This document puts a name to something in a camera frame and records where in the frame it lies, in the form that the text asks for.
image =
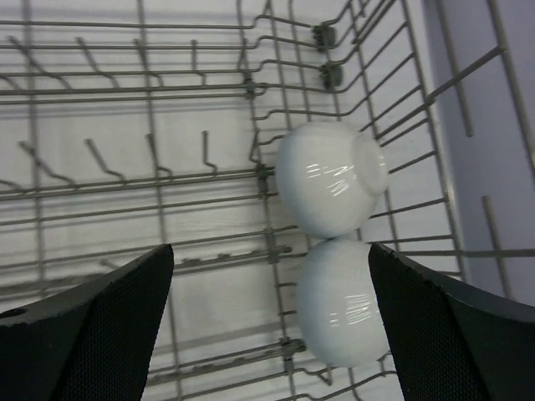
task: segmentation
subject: metal wire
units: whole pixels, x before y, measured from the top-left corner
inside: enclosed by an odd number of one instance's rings
[[[11,50],[18,52],[24,59],[24,71],[3,71],[0,66],[0,79],[7,85],[0,89],[0,105],[24,105],[27,108],[28,115],[28,140],[20,143],[22,150],[28,157],[28,163],[31,163],[32,182],[30,185],[10,180],[7,177],[0,176],[0,205],[14,201],[31,201],[33,203],[33,216],[24,218],[9,218],[0,221],[1,227],[16,228],[22,225],[33,225],[35,240],[37,243],[35,256],[30,260],[17,261],[14,263],[0,264],[0,273],[14,272],[18,270],[33,270],[37,272],[37,280],[28,282],[18,282],[12,285],[2,285],[0,287],[0,300],[11,301],[16,299],[26,299],[36,294],[45,297],[52,293],[61,291],[75,285],[91,280],[99,276],[99,273],[71,275],[62,278],[51,278],[47,275],[47,269],[50,266],[73,264],[94,261],[106,268],[116,268],[117,266],[110,258],[117,256],[135,256],[143,251],[152,248],[149,246],[134,246],[123,249],[113,249],[109,251],[94,251],[90,253],[74,254],[69,256],[51,257],[46,255],[46,244],[44,240],[44,223],[50,221],[77,221],[97,216],[114,216],[128,215],[129,213],[148,212],[157,216],[159,221],[159,241],[169,241],[169,221],[166,218],[166,211],[175,208],[184,208],[188,206],[220,205],[232,202],[254,201],[260,202],[262,207],[264,228],[255,231],[238,232],[228,235],[200,237],[188,239],[185,241],[174,241],[173,246],[194,246],[200,244],[222,244],[224,241],[239,240],[243,238],[262,237],[264,247],[262,249],[251,249],[242,253],[220,253],[212,257],[204,258],[185,258],[175,265],[176,279],[180,276],[194,272],[210,272],[229,268],[232,266],[251,265],[256,263],[268,264],[272,268],[273,280],[275,287],[275,296],[277,299],[277,310],[279,317],[279,326],[281,340],[279,343],[268,344],[261,347],[242,350],[237,353],[228,353],[211,358],[203,358],[194,362],[181,363],[180,349],[178,348],[178,333],[176,319],[180,318],[173,307],[174,294],[171,290],[169,302],[167,304],[167,319],[169,320],[171,338],[172,338],[172,365],[166,368],[153,370],[147,382],[148,386],[157,386],[163,383],[176,383],[176,398],[179,400],[197,398],[208,394],[215,394],[241,386],[262,383],[275,378],[288,378],[289,394],[288,398],[281,398],[278,401],[296,400],[301,398],[311,400],[327,400],[335,398],[341,394],[351,393],[354,399],[362,400],[358,388],[372,380],[380,380],[386,375],[395,374],[394,371],[385,369],[384,359],[380,359],[378,364],[380,371],[361,381],[356,381],[354,372],[348,371],[350,385],[331,394],[316,398],[309,393],[300,393],[295,383],[296,375],[308,375],[316,378],[324,385],[332,385],[333,367],[325,366],[318,371],[309,371],[299,367],[294,361],[293,355],[299,352],[301,345],[298,338],[291,338],[288,330],[288,317],[291,317],[295,311],[288,310],[283,303],[283,291],[292,291],[295,287],[294,282],[283,282],[280,276],[280,261],[288,258],[300,258],[306,255],[306,252],[295,252],[291,246],[284,245],[281,233],[297,232],[296,226],[276,227],[273,224],[273,216],[270,208],[270,200],[276,197],[278,193],[270,187],[269,178],[274,174],[274,168],[264,164],[262,147],[267,146],[279,140],[283,135],[274,135],[269,139],[260,140],[262,133],[261,122],[272,119],[276,114],[283,114],[285,130],[294,128],[293,117],[303,115],[307,121],[311,121],[315,116],[324,118],[329,117],[341,120],[354,114],[360,106],[365,105],[367,111],[367,120],[359,127],[364,132],[371,129],[371,132],[380,145],[384,148],[394,144],[396,141],[410,135],[419,128],[427,128],[431,139],[431,150],[423,155],[418,155],[411,160],[393,166],[390,173],[396,174],[411,167],[418,167],[418,164],[425,160],[434,160],[438,170],[438,181],[440,182],[441,194],[435,199],[419,201],[413,205],[394,207],[391,194],[385,193],[385,211],[376,213],[371,219],[386,217],[389,222],[390,238],[383,239],[383,243],[392,245],[396,250],[401,250],[403,244],[418,245],[432,241],[449,241],[452,243],[452,249],[449,250],[413,250],[404,251],[407,256],[453,256],[456,258],[456,264],[459,267],[458,272],[443,272],[453,277],[465,278],[465,259],[466,258],[494,258],[497,261],[498,271],[500,273],[503,285],[503,291],[507,297],[512,297],[511,284],[507,277],[505,267],[507,258],[535,257],[535,249],[505,249],[497,230],[497,224],[492,211],[492,200],[486,196],[481,200],[481,208],[484,210],[488,223],[489,233],[492,239],[491,250],[467,251],[461,247],[459,237],[459,227],[457,227],[454,218],[454,210],[451,201],[451,192],[449,181],[446,176],[446,166],[443,154],[439,146],[438,134],[431,111],[431,106],[437,99],[448,89],[456,91],[461,108],[461,117],[465,126],[466,134],[473,135],[473,122],[471,113],[466,101],[466,94],[462,80],[470,74],[474,74],[483,65],[489,63],[494,58],[500,57],[506,72],[509,89],[512,93],[512,102],[514,103],[515,112],[522,139],[524,142],[527,157],[530,159],[533,177],[535,179],[535,159],[533,155],[532,135],[527,122],[527,113],[522,101],[517,78],[512,67],[511,55],[507,51],[507,40],[503,30],[499,10],[495,0],[487,0],[487,5],[492,18],[492,26],[497,39],[497,46],[488,49],[476,61],[467,67],[460,69],[456,59],[454,43],[451,38],[450,27],[443,9],[443,0],[437,0],[440,29],[443,33],[446,52],[451,68],[451,79],[439,87],[429,90],[425,84],[420,54],[416,46],[415,33],[412,26],[409,8],[406,0],[379,0],[375,6],[370,9],[371,1],[348,0],[342,9],[336,13],[335,17],[324,21],[322,27],[336,28],[349,18],[349,26],[341,28],[341,34],[336,40],[329,45],[320,45],[310,39],[305,40],[300,35],[303,30],[313,28],[311,23],[298,21],[293,9],[293,0],[288,0],[288,18],[277,16],[277,9],[274,7],[272,0],[267,0],[263,10],[252,18],[247,18],[242,10],[242,1],[237,0],[237,23],[236,24],[180,24],[180,23],[147,23],[145,21],[145,3],[144,0],[137,0],[137,17],[135,23],[87,23],[81,21],[35,21],[32,18],[31,0],[21,0],[22,19],[20,20],[0,20],[1,26],[20,26],[22,27],[22,39],[17,37],[8,37],[6,43],[0,44],[0,50]],[[379,29],[381,22],[394,6],[400,6],[402,21],[399,26],[392,31],[388,38],[380,43],[380,46],[364,58],[363,46]],[[265,20],[269,26],[269,34],[256,34],[258,23]],[[282,25],[289,26],[291,38],[284,38],[279,35],[279,28]],[[86,39],[77,37],[73,38],[73,44],[65,43],[37,43],[34,40],[34,29],[36,27],[65,27],[65,28],[97,28],[112,29],[114,32],[122,32],[128,29],[137,29],[138,38],[132,38],[128,43],[121,44],[94,44]],[[210,31],[231,31],[236,34],[236,43],[234,44],[206,44],[197,39],[192,39],[189,43],[158,44],[149,43],[148,32],[151,29],[165,29],[172,32],[181,29],[210,30]],[[384,64],[382,69],[386,74],[382,79],[374,84],[370,84],[369,71],[377,64],[384,63],[384,54],[388,53],[394,46],[398,38],[408,38],[410,49],[403,55],[403,58],[397,60],[394,64]],[[254,65],[251,61],[251,52],[260,48],[261,45],[270,44],[273,47],[275,58],[266,58]],[[333,59],[334,49],[344,48],[347,50],[346,55],[340,59]],[[283,59],[284,49],[292,49],[296,61]],[[55,71],[45,66],[41,60],[41,51],[60,51],[65,53],[82,53],[85,69],[76,69],[71,71]],[[311,63],[303,61],[303,51],[318,50],[321,51],[321,58],[325,65],[331,67],[328,69],[328,78],[334,81],[334,72],[332,67],[346,66],[348,64],[357,64],[359,72],[346,80],[346,84],[341,88],[322,88],[315,82],[307,82],[306,73],[314,72],[320,75],[324,68],[321,63]],[[104,52],[125,52],[135,54],[139,59],[138,68],[121,69],[108,71],[101,68],[95,58],[96,51]],[[150,56],[154,52],[180,51],[189,55],[189,63],[184,69],[153,69]],[[234,68],[215,68],[206,69],[203,67],[200,55],[203,52],[235,52],[239,53],[237,65]],[[257,73],[262,72],[269,66],[274,66],[277,70],[276,82],[260,82],[255,78]],[[298,73],[298,83],[291,83],[288,75],[285,74],[287,69]],[[377,112],[375,109],[375,98],[378,96],[379,89],[388,86],[402,69],[413,69],[416,80],[412,89],[402,94],[397,99],[392,99],[385,109]],[[172,79],[184,74],[193,74],[200,77],[200,84],[179,85],[171,84]],[[229,79],[225,84],[209,84],[208,77],[215,76],[232,76],[235,79]],[[76,77],[101,77],[98,84],[92,88],[80,88],[75,84]],[[121,84],[123,77],[141,77],[143,84],[136,86],[124,86]],[[53,86],[42,88],[36,85],[37,79],[43,79],[52,82]],[[350,105],[342,104],[340,96],[346,94],[355,85],[361,85],[364,89],[364,97],[353,99]],[[258,100],[268,91],[280,91],[281,104],[279,107],[262,110],[259,114]],[[290,102],[290,94],[299,92],[302,94],[303,107],[297,107]],[[311,102],[310,94],[323,94],[326,99],[333,103],[332,112],[325,112],[315,109]],[[386,116],[407,102],[409,99],[419,97],[419,103],[409,113],[399,117],[396,121],[385,122]],[[217,160],[217,154],[214,151],[215,146],[211,145],[211,135],[217,132],[208,133],[207,130],[201,131],[201,153],[198,155],[199,161],[205,166],[203,172],[193,174],[182,174],[180,171],[173,171],[168,167],[161,165],[161,153],[159,151],[159,127],[155,119],[155,104],[167,100],[179,99],[235,99],[237,102],[243,102],[247,108],[250,117],[252,135],[250,144],[249,160],[252,162],[251,168],[241,170],[224,170],[220,168],[214,160]],[[144,176],[133,177],[130,172],[122,172],[116,163],[113,163],[113,155],[104,148],[101,151],[95,141],[91,138],[85,140],[85,145],[89,149],[97,166],[100,168],[104,178],[91,182],[82,182],[77,177],[70,176],[69,172],[61,171],[59,167],[52,168],[46,161],[46,158],[40,152],[40,141],[43,137],[39,133],[37,107],[40,104],[82,104],[82,103],[102,103],[108,102],[125,102],[125,101],[142,101],[145,105],[146,124],[148,134],[146,142],[152,161],[152,172],[147,172]],[[53,179],[54,184],[43,185],[42,176]],[[162,191],[165,188],[178,187],[184,185],[211,184],[230,180],[255,180],[257,182],[257,192],[240,195],[214,197],[211,199],[195,199],[182,202],[164,202]],[[153,205],[107,209],[102,211],[87,211],[83,213],[63,213],[52,216],[43,215],[43,202],[54,198],[62,199],[64,197],[79,197],[83,199],[84,195],[111,193],[132,194],[136,190],[153,190],[155,202]],[[428,207],[444,206],[446,209],[449,229],[447,232],[433,236],[409,236],[400,235],[396,220],[398,216],[410,211],[424,210]],[[307,250],[311,247],[310,238],[305,236]],[[184,393],[182,380],[197,377],[207,373],[219,372],[222,370],[242,367],[248,364],[260,363],[267,359],[280,359],[280,372],[263,375],[258,378],[238,381],[224,386],[214,387],[197,391],[195,393]]]

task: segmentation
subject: dish rack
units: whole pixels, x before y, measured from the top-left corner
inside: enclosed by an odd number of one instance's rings
[[[452,78],[433,90],[407,0],[348,0],[332,19],[318,18],[329,5],[297,0],[199,3],[183,14],[182,5],[167,13],[165,2],[144,0],[113,13],[104,5],[76,13],[60,1],[48,11],[30,0],[6,8],[0,21],[3,309],[63,291],[169,242],[176,276],[146,399],[362,400],[385,397],[382,391],[401,398],[389,354],[372,367],[331,368],[313,361],[299,339],[292,292],[299,260],[315,241],[278,203],[277,140],[313,119],[343,120],[372,135],[391,164],[392,188],[358,237],[459,279],[468,257],[494,258],[510,295],[504,260],[533,251],[501,249],[488,198],[482,207],[493,249],[463,251],[434,118],[436,100],[453,89],[469,124],[462,80],[502,58],[519,125],[529,136],[495,1],[487,3],[497,46],[463,69],[441,15]],[[421,192],[415,181],[433,188]],[[184,217],[196,213],[201,217]],[[239,218],[253,222],[240,225]],[[439,232],[420,235],[418,226]],[[225,276],[229,271],[238,273]],[[208,277],[216,284],[209,286]],[[211,295],[196,292],[226,285],[221,308],[206,302],[193,305],[195,316],[182,311],[188,297],[195,304]],[[225,330],[191,335],[194,322],[201,330],[225,326],[218,313],[240,314],[257,295],[273,307],[258,330],[246,325],[230,337]],[[254,326],[263,318],[245,320]],[[232,352],[216,350],[218,341]]]

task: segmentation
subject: bowl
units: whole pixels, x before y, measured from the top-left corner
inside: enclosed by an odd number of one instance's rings
[[[335,238],[359,228],[387,186],[377,143],[336,122],[311,122],[278,147],[275,180],[281,202],[310,236]]]
[[[308,350],[334,367],[372,363],[389,349],[369,274],[369,247],[339,238],[319,243],[304,259],[298,324]]]

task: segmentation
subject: dishwasher rack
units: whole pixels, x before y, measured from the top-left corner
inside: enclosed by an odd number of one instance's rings
[[[28,140],[18,142],[20,149],[2,148],[2,156],[7,157],[8,152],[17,152],[16,158],[27,157],[31,163],[32,181],[30,184],[17,182],[4,175],[0,171],[0,204],[16,205],[16,202],[31,202],[33,216],[27,218],[7,218],[0,220],[2,231],[0,236],[9,236],[9,230],[17,230],[20,226],[30,225],[33,228],[36,241],[35,258],[24,261],[2,262],[0,271],[10,272],[21,269],[29,269],[37,272],[33,280],[21,282],[5,282],[0,286],[0,300],[2,302],[22,302],[30,297],[46,297],[65,288],[75,286],[97,277],[101,272],[92,272],[84,275],[66,275],[63,277],[49,277],[48,266],[54,264],[70,263],[76,265],[82,261],[98,261],[106,268],[116,268],[116,262],[111,261],[115,256],[134,255],[139,252],[148,251],[155,244],[147,246],[133,246],[128,248],[113,249],[110,251],[97,251],[91,253],[79,253],[70,256],[47,257],[46,244],[44,241],[44,225],[53,221],[82,221],[90,217],[112,216],[128,214],[132,212],[152,211],[157,214],[159,221],[160,242],[170,242],[175,248],[182,246],[195,246],[208,243],[239,240],[243,238],[263,238],[264,247],[245,251],[242,253],[220,252],[214,257],[186,257],[176,264],[176,276],[174,280],[189,273],[210,272],[219,269],[250,265],[253,263],[267,263],[273,269],[273,280],[276,287],[276,299],[278,306],[278,317],[280,325],[281,339],[278,343],[262,345],[260,347],[249,348],[243,351],[226,353],[211,358],[201,358],[199,360],[181,363],[179,359],[180,349],[176,333],[176,317],[178,314],[173,307],[172,298],[175,296],[170,292],[170,301],[167,305],[167,312],[164,319],[169,320],[172,348],[172,366],[169,368],[152,369],[149,373],[147,386],[158,386],[163,383],[174,383],[176,386],[176,397],[173,399],[189,399],[207,396],[219,391],[226,391],[232,388],[239,388],[255,383],[261,383],[273,378],[288,378],[289,397],[281,398],[279,401],[307,398],[312,400],[332,399],[345,394],[351,394],[354,399],[361,400],[359,388],[375,380],[381,380],[388,375],[394,375],[395,371],[385,364],[389,355],[385,355],[378,361],[375,374],[356,381],[353,369],[348,369],[350,385],[333,391],[322,397],[314,397],[310,393],[300,392],[294,382],[294,376],[303,373],[316,378],[325,386],[333,384],[333,371],[338,370],[329,366],[319,370],[308,370],[300,368],[294,358],[298,353],[305,350],[305,344],[299,338],[292,337],[289,333],[287,320],[295,314],[295,311],[288,310],[283,304],[283,293],[295,286],[294,282],[283,282],[280,278],[280,263],[288,259],[299,259],[306,255],[304,252],[296,252],[291,246],[284,245],[279,238],[284,233],[297,230],[294,225],[275,226],[273,224],[273,214],[270,210],[270,200],[276,198],[277,193],[273,189],[271,178],[274,168],[265,161],[262,148],[276,144],[276,141],[283,135],[274,135],[270,139],[261,139],[261,123],[265,120],[276,118],[277,114],[283,117],[284,128],[290,130],[295,124],[292,117],[302,116],[310,121],[313,118],[337,119],[341,120],[354,114],[357,110],[364,110],[367,120],[359,127],[361,132],[370,133],[380,142],[380,145],[388,149],[396,141],[402,140],[417,129],[424,129],[429,135],[431,149],[424,154],[411,160],[394,166],[390,170],[391,175],[405,171],[412,166],[418,165],[426,160],[436,163],[437,182],[440,184],[441,196],[429,199],[412,205],[395,207],[392,195],[387,190],[385,193],[385,210],[371,216],[371,220],[386,218],[390,230],[390,238],[382,240],[383,243],[393,246],[397,251],[402,251],[407,256],[453,256],[457,270],[444,271],[452,277],[465,278],[465,263],[468,257],[489,257],[495,258],[499,266],[503,266],[504,259],[508,257],[533,256],[533,250],[503,250],[497,238],[497,230],[493,222],[492,207],[489,199],[483,201],[491,237],[494,245],[493,251],[463,251],[459,229],[456,224],[456,217],[451,203],[449,192],[449,178],[447,174],[446,161],[441,153],[441,142],[433,118],[433,105],[437,98],[448,89],[455,89],[459,99],[464,124],[468,126],[470,122],[470,110],[466,106],[465,95],[463,93],[462,80],[469,74],[475,73],[480,67],[494,58],[502,58],[507,77],[509,79],[515,107],[517,108],[518,122],[522,128],[525,138],[529,138],[530,132],[526,122],[526,112],[522,105],[518,85],[515,80],[512,62],[507,52],[507,44],[502,34],[499,12],[495,0],[487,0],[489,10],[493,16],[494,28],[497,32],[498,45],[488,53],[474,61],[464,69],[456,66],[455,54],[452,50],[449,28],[444,15],[442,15],[442,30],[446,38],[446,45],[451,61],[451,68],[454,73],[453,78],[441,84],[434,90],[428,90],[424,80],[424,72],[420,54],[416,46],[415,31],[410,19],[410,10],[407,0],[348,0],[339,13],[322,23],[312,24],[300,22],[294,15],[294,1],[285,2],[288,6],[287,17],[278,17],[274,8],[281,2],[267,0],[263,10],[252,20],[244,15],[242,1],[237,0],[237,23],[226,24],[180,24],[180,23],[147,23],[145,18],[146,2],[138,0],[136,4],[138,21],[135,23],[97,23],[97,22],[77,22],[34,20],[33,6],[30,0],[21,0],[21,18],[1,20],[1,27],[20,28],[22,36],[10,35],[6,41],[0,44],[0,51],[8,51],[18,54],[23,58],[24,70],[8,72],[0,66],[0,105],[2,107],[23,106],[27,110],[28,118]],[[367,39],[374,33],[378,25],[383,21],[385,15],[392,9],[398,7],[400,10],[400,25],[395,27],[392,34],[376,49],[367,59],[360,51],[367,43]],[[339,23],[349,19],[349,24],[345,28],[340,28]],[[251,40],[257,26],[268,23],[270,33],[263,34]],[[281,26],[290,29],[291,37],[285,38],[279,35],[278,29]],[[116,29],[132,31],[136,30],[138,35],[129,43],[121,44],[92,44],[85,38],[77,37],[72,43],[40,43],[35,37],[37,28],[87,28],[87,29]],[[203,44],[193,39],[189,44],[153,44],[149,40],[152,30],[162,29],[178,32],[184,29],[205,29],[217,32],[233,32],[237,34],[235,44]],[[309,40],[299,38],[298,30],[309,31]],[[371,84],[370,71],[385,56],[392,51],[395,40],[405,35],[409,47],[407,52],[398,63],[387,64],[387,74],[379,82]],[[274,58],[265,58],[260,63],[251,60],[251,53],[261,48],[265,43],[273,46]],[[342,58],[335,58],[334,52],[337,48],[346,46],[348,51]],[[296,61],[285,59],[283,51],[294,51]],[[313,50],[317,53],[322,63],[309,63],[304,61],[303,53]],[[39,52],[61,51],[80,53],[84,56],[85,66],[79,69],[53,71],[45,63],[40,61]],[[99,64],[95,53],[100,51],[128,52],[139,59],[138,69],[116,69],[108,70]],[[152,67],[152,56],[156,52],[186,52],[189,54],[189,66],[184,69],[155,69]],[[235,66],[231,68],[203,68],[200,57],[203,53],[210,52],[236,52]],[[345,77],[347,65],[357,66],[358,73],[355,76]],[[276,68],[277,82],[262,82],[256,80],[256,75],[270,66]],[[415,75],[415,84],[412,89],[396,97],[387,107],[378,112],[373,96],[384,87],[388,87],[390,80],[402,69],[410,67]],[[285,75],[284,68],[293,69],[297,73],[298,83],[290,84]],[[310,84],[306,82],[306,73],[314,73],[317,82]],[[169,81],[182,75],[197,76],[200,84],[169,84]],[[210,84],[209,81],[217,75],[232,77],[232,84]],[[124,85],[121,79],[130,77],[142,79],[141,84]],[[80,88],[74,83],[75,79],[92,78],[94,84],[91,87]],[[351,107],[344,111],[344,102],[341,97],[357,85],[362,85],[364,96],[361,99],[353,99]],[[257,102],[267,92],[279,90],[281,94],[281,104],[266,111],[259,111]],[[290,93],[300,94],[304,107],[298,108],[291,105]],[[334,107],[334,111],[317,111],[310,99],[312,95],[323,95]],[[399,108],[407,99],[417,96],[418,105],[400,118],[388,125],[384,120],[390,112]],[[248,108],[249,120],[252,127],[252,137],[248,138],[249,145],[249,168],[226,169],[219,166],[214,161],[217,149],[211,142],[214,135],[208,130],[200,130],[201,154],[199,158],[206,168],[206,172],[194,172],[181,174],[161,163],[161,154],[158,148],[159,133],[155,123],[155,107],[162,101],[182,101],[197,99],[231,99],[236,102],[245,102]],[[38,108],[55,104],[103,104],[104,106],[114,102],[145,102],[146,118],[149,133],[146,135],[146,152],[150,155],[152,173],[145,176],[130,176],[127,172],[115,169],[114,161],[107,160],[104,156],[103,144],[97,140],[88,138],[84,141],[87,151],[99,167],[103,177],[108,180],[77,180],[69,172],[59,171],[51,166],[40,153],[39,136],[39,116]],[[527,152],[530,152],[530,141],[526,139]],[[175,203],[165,203],[163,191],[166,188],[182,188],[187,185],[216,185],[228,181],[255,180],[257,183],[257,193],[251,195],[228,196],[222,198],[212,198],[206,200],[188,200]],[[129,208],[111,209],[103,211],[88,211],[81,213],[64,213],[53,216],[46,216],[43,213],[43,203],[46,200],[65,197],[80,197],[84,195],[107,194],[129,194],[135,190],[153,190],[155,192],[156,203],[147,206],[137,206]],[[223,236],[207,236],[198,239],[184,241],[171,241],[168,235],[168,221],[166,211],[175,208],[185,208],[190,206],[218,206],[234,201],[257,201],[260,202],[264,214],[264,228],[257,231],[232,233]],[[434,236],[413,236],[407,237],[399,233],[395,217],[397,215],[418,211],[430,206],[444,206],[448,232]],[[359,235],[366,240],[365,229]],[[450,241],[451,249],[446,250],[419,250],[418,244],[427,241]],[[306,238],[307,249],[311,247],[311,239]],[[404,250],[402,246],[410,244],[415,246],[413,250]],[[505,293],[510,294],[510,288],[503,268],[502,284]],[[279,373],[248,379],[241,382],[226,384],[220,387],[205,389],[196,393],[184,393],[182,382],[188,378],[200,377],[209,373],[221,372],[224,370],[242,367],[251,363],[267,359],[278,358],[281,360],[281,370]]]

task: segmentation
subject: wire rack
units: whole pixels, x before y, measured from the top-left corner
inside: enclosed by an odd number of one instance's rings
[[[435,2],[451,78],[434,90],[425,82],[407,0],[348,0],[333,19],[295,3],[246,6],[238,0],[209,12],[166,15],[138,0],[121,18],[103,6],[87,19],[69,6],[61,9],[61,2],[46,13],[22,0],[20,7],[7,8],[9,19],[0,20],[6,33],[0,43],[3,307],[49,296],[157,243],[171,243],[176,274],[147,399],[361,400],[384,397],[381,387],[400,397],[390,355],[360,370],[332,368],[313,361],[299,339],[291,292],[295,267],[314,239],[284,214],[273,185],[277,140],[297,124],[343,120],[385,150],[392,185],[360,238],[460,279],[466,279],[468,259],[494,259],[509,297],[505,261],[535,256],[533,249],[502,249],[488,196],[481,208],[492,249],[463,247],[432,114],[437,98],[453,89],[471,133],[463,79],[500,58],[531,157],[526,111],[494,0],[484,3],[497,45],[462,69],[443,1]],[[229,13],[230,7],[236,11]],[[209,23],[205,14],[213,14]],[[188,17],[193,22],[186,23]],[[218,121],[224,114],[231,120]],[[230,162],[216,161],[225,153]],[[408,182],[410,193],[401,194]],[[228,209],[241,204],[237,215]],[[197,212],[204,217],[181,220]],[[236,223],[250,215],[257,224]],[[217,219],[223,223],[214,228]],[[251,271],[222,275],[238,266]],[[226,352],[214,351],[208,340],[192,345],[196,339],[188,330],[199,329],[181,323],[181,307],[194,292],[207,291],[198,281],[207,279],[198,277],[231,281],[235,286],[226,291],[236,294],[252,286],[253,296],[271,297],[275,319],[262,330],[271,337],[256,332],[249,333],[251,341],[245,334],[227,338]],[[247,282],[253,280],[268,281],[270,295]],[[230,302],[225,310],[241,311],[242,302],[248,301]]]

